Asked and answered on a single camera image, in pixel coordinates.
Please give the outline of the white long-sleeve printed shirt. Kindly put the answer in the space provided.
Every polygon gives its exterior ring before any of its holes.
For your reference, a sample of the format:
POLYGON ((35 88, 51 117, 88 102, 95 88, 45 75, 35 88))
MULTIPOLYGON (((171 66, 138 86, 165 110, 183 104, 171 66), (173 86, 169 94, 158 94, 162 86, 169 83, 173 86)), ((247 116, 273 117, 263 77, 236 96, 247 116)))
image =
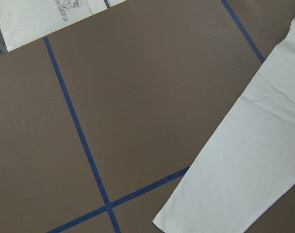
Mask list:
POLYGON ((295 184, 295 18, 153 223, 243 233, 295 184))

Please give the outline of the clear plastic garment bag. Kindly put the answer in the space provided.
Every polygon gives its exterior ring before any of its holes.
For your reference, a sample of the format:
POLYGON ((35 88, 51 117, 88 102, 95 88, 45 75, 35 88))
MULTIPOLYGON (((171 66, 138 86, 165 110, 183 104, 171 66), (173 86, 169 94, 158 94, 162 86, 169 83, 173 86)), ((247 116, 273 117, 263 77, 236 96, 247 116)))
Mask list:
POLYGON ((0 56, 120 3, 119 0, 0 0, 0 56))

